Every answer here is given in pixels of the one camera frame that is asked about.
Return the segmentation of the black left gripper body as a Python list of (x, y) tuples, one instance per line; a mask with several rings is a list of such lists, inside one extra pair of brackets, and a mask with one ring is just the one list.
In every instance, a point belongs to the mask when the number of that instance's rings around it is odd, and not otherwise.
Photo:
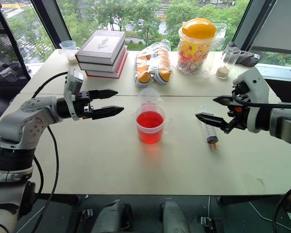
[(83, 119), (97, 119), (94, 108), (90, 105), (91, 101), (97, 99), (97, 90), (81, 91), (75, 97), (75, 112), (78, 117)]

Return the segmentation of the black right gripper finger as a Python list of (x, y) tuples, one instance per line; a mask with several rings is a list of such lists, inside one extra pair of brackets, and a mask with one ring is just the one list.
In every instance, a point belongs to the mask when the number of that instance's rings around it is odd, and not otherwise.
[(217, 116), (209, 115), (206, 113), (198, 113), (198, 114), (195, 114), (195, 116), (201, 122), (207, 125), (220, 128), (222, 131), (229, 133), (228, 123), (222, 117), (217, 117)]
[(233, 97), (227, 96), (227, 95), (222, 95), (222, 96), (215, 97), (213, 99), (213, 101), (220, 104), (220, 105), (228, 106), (229, 104), (231, 104), (233, 102)]

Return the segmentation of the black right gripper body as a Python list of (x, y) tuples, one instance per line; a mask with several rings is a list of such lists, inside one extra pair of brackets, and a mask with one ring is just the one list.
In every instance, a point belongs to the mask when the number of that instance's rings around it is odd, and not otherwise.
[(249, 91), (248, 86), (245, 82), (240, 82), (236, 84), (235, 89), (232, 91), (233, 102), (229, 104), (228, 107), (228, 116), (232, 120), (228, 123), (229, 133), (232, 129), (245, 130), (247, 128), (247, 118), (249, 114), (249, 107), (244, 105), (241, 102), (246, 102), (248, 96), (246, 93)]

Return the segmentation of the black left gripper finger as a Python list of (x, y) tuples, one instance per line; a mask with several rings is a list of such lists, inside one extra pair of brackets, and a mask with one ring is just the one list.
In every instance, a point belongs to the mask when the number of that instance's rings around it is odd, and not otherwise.
[(90, 90), (88, 91), (88, 96), (90, 100), (95, 99), (108, 99), (112, 96), (117, 95), (118, 92), (112, 89), (104, 89), (104, 90)]
[(92, 111), (92, 120), (113, 117), (124, 110), (124, 107), (119, 106), (107, 106)]

